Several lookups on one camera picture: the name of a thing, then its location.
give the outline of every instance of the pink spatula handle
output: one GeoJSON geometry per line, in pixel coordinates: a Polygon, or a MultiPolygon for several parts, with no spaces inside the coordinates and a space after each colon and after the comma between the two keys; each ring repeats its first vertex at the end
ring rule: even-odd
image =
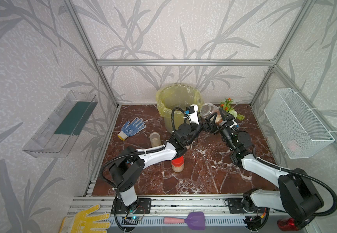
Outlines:
{"type": "Polygon", "coordinates": [[[172,218],[172,217],[165,217],[163,219],[164,224],[175,224],[175,223],[184,223],[184,218],[172,218]]]}

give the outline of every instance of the metal bracket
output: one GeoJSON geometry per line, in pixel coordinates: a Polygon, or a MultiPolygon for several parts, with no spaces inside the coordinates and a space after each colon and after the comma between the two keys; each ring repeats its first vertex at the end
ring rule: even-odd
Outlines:
{"type": "MultiPolygon", "coordinates": [[[[134,214],[150,214],[150,208],[152,204],[152,199],[150,198],[139,198],[139,205],[134,214]]],[[[122,199],[116,200],[115,204],[111,207],[111,214],[127,214],[127,207],[124,205],[122,199]]]]}
{"type": "Polygon", "coordinates": [[[274,56],[272,59],[270,59],[270,61],[273,62],[273,63],[275,63],[276,59],[277,59],[277,57],[274,56]]]}
{"type": "Polygon", "coordinates": [[[251,214],[256,212],[257,210],[261,210],[258,207],[256,207],[255,211],[247,212],[242,206],[242,199],[243,198],[227,198],[225,200],[226,204],[228,203],[230,214],[251,214]]]}

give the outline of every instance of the clear acrylic tray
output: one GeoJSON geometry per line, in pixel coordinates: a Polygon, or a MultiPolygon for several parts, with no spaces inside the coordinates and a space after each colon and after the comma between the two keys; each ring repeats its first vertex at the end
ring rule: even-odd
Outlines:
{"type": "Polygon", "coordinates": [[[97,103],[94,94],[69,91],[23,151],[34,157],[65,158],[97,103]]]}

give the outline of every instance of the electrical wire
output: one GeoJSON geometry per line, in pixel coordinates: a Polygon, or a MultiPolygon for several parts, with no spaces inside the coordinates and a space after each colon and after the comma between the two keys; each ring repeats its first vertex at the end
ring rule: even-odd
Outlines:
{"type": "MultiPolygon", "coordinates": [[[[115,195],[115,199],[113,201],[113,205],[115,207],[116,207],[116,202],[117,202],[117,196],[115,195]]],[[[114,220],[115,220],[115,223],[117,224],[117,226],[119,227],[119,229],[121,229],[123,232],[132,232],[136,228],[136,227],[134,227],[132,230],[129,230],[129,231],[127,231],[126,227],[124,227],[124,229],[123,229],[122,226],[121,226],[121,224],[118,221],[116,209],[114,210],[114,220]]]]}
{"type": "Polygon", "coordinates": [[[265,214],[265,217],[264,217],[264,221],[261,223],[261,225],[259,227],[255,227],[255,228],[249,228],[248,226],[245,226],[248,230],[250,231],[258,231],[260,230],[262,227],[264,227],[264,225],[267,223],[267,220],[268,220],[268,217],[270,215],[270,208],[265,208],[264,210],[264,214],[265,214]]]}
{"type": "Polygon", "coordinates": [[[175,122],[174,122],[174,115],[175,115],[175,110],[180,110],[184,115],[185,115],[185,111],[179,107],[175,107],[172,109],[171,111],[171,125],[172,125],[172,130],[175,132],[175,122]]]}
{"type": "Polygon", "coordinates": [[[257,222],[261,218],[263,218],[262,216],[264,216],[266,214],[266,208],[264,208],[264,213],[261,216],[258,216],[258,210],[256,210],[256,211],[257,211],[257,216],[255,216],[254,219],[252,219],[252,220],[245,220],[245,221],[250,222],[250,223],[257,222]]]}
{"type": "MultiPolygon", "coordinates": [[[[160,148],[157,148],[157,149],[153,149],[153,150],[149,150],[147,151],[146,153],[147,154],[150,154],[150,153],[155,153],[155,152],[159,152],[161,150],[164,150],[165,147],[162,146],[160,148]]],[[[115,162],[117,160],[119,160],[120,158],[125,158],[125,157],[129,157],[129,156],[138,156],[138,155],[142,155],[142,154],[145,154],[145,151],[136,151],[136,152],[132,152],[132,153],[129,153],[129,154],[126,154],[126,155],[123,155],[123,156],[118,156],[118,157],[115,157],[114,159],[110,160],[110,161],[107,161],[104,165],[101,166],[100,168],[100,172],[99,172],[99,177],[105,181],[106,183],[108,183],[109,185],[111,185],[114,189],[117,188],[117,186],[111,181],[111,180],[108,180],[105,176],[104,176],[104,170],[105,168],[110,165],[112,162],[115,162]]]]}
{"type": "Polygon", "coordinates": [[[139,206],[138,206],[138,208],[139,208],[139,207],[143,208],[143,210],[144,210],[143,217],[141,217],[141,219],[140,219],[140,221],[141,221],[141,220],[143,220],[143,218],[144,218],[144,216],[145,216],[145,208],[144,208],[144,207],[142,207],[141,205],[139,205],[139,206]]]}
{"type": "Polygon", "coordinates": [[[290,174],[293,174],[293,175],[298,175],[298,176],[301,176],[301,177],[305,177],[309,180],[312,180],[318,184],[320,184],[321,186],[323,186],[326,190],[329,191],[329,193],[331,194],[332,198],[333,198],[333,204],[332,206],[329,208],[329,210],[327,211],[324,211],[324,212],[319,212],[319,213],[313,213],[313,216],[315,217],[322,217],[322,216],[327,216],[327,215],[330,215],[332,213],[334,213],[336,210],[337,210],[337,195],[336,193],[333,191],[333,189],[331,189],[327,184],[325,184],[324,182],[312,177],[312,176],[309,176],[309,175],[306,175],[306,174],[302,174],[300,172],[296,172],[294,170],[291,170],[291,169],[286,169],[286,168],[283,168],[283,167],[280,167],[280,166],[277,166],[277,165],[274,165],[274,164],[270,164],[269,162],[267,161],[264,161],[262,160],[261,158],[257,157],[256,158],[259,162],[263,163],[264,165],[267,165],[267,166],[270,166],[274,169],[277,169],[277,170],[281,170],[281,171],[284,171],[284,172],[287,172],[287,173],[290,173],[290,174]]]}

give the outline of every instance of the purple spatula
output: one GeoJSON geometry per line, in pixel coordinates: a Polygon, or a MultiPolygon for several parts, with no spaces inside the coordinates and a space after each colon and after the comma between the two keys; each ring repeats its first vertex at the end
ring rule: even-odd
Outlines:
{"type": "Polygon", "coordinates": [[[205,229],[205,215],[203,212],[192,212],[186,219],[165,217],[164,224],[186,223],[191,230],[204,230],[205,229]]]}

